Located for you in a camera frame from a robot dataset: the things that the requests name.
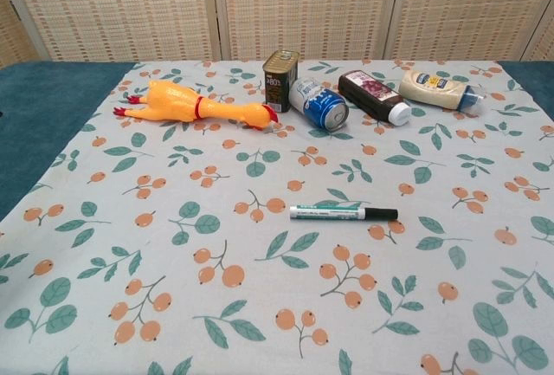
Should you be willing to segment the woven folding screen panel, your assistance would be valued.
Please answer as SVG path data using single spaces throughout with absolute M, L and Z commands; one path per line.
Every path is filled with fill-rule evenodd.
M 221 59 L 216 0 L 11 0 L 48 61 Z
M 0 0 L 0 68 L 50 58 L 35 6 L 35 0 Z
M 396 0 L 214 0 L 223 60 L 383 59 Z
M 531 37 L 524 61 L 554 61 L 554 15 L 543 17 Z
M 395 0 L 386 59 L 518 61 L 550 0 Z

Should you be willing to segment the gold rectangular meat tin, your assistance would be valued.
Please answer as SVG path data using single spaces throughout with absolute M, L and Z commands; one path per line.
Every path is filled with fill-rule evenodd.
M 263 64 L 266 103 L 277 113 L 290 109 L 289 92 L 298 77 L 300 53 L 276 50 Z

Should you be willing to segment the floral printed tablecloth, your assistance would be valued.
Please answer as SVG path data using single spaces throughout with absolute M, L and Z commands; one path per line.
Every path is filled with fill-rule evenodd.
M 496 61 L 300 64 L 329 88 L 409 69 L 485 111 L 116 117 L 150 81 L 265 95 L 257 61 L 136 65 L 0 221 L 0 375 L 554 375 L 554 120 Z

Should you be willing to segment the blue white soda can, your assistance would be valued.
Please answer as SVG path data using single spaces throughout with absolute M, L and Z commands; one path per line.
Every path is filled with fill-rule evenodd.
M 290 104 L 316 127 L 334 132 L 349 115 L 345 99 L 313 78 L 299 78 L 290 88 Z

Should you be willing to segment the black marker cap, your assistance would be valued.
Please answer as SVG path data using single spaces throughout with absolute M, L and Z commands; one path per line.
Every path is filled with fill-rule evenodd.
M 398 210 L 382 208 L 364 208 L 365 220 L 395 221 L 398 218 Z

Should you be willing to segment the yellow rubber chicken toy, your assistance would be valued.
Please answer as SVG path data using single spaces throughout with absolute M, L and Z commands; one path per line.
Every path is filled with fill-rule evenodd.
M 141 109 L 115 107 L 113 114 L 141 120 L 175 120 L 190 123 L 203 119 L 234 120 L 263 130 L 279 121 L 277 113 L 259 102 L 243 105 L 215 102 L 189 87 L 171 81 L 150 81 L 146 95 L 130 95 L 129 104 L 144 104 Z

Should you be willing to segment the brown syrup squeeze bottle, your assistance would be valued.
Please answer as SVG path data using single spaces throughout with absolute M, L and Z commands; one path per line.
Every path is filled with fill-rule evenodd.
M 411 116 L 410 106 L 398 92 L 363 71 L 340 75 L 338 91 L 375 120 L 402 126 Z

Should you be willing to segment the cream mayonnaise squeeze bottle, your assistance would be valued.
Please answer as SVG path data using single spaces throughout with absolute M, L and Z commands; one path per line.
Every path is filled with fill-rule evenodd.
M 398 92 L 408 100 L 472 116 L 480 115 L 485 110 L 486 94 L 481 87 L 438 75 L 408 71 L 404 74 Z

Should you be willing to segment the green pen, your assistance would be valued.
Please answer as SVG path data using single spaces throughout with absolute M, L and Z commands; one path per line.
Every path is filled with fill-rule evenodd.
M 294 205 L 289 208 L 289 215 L 292 219 L 364 220 L 365 209 L 323 205 Z

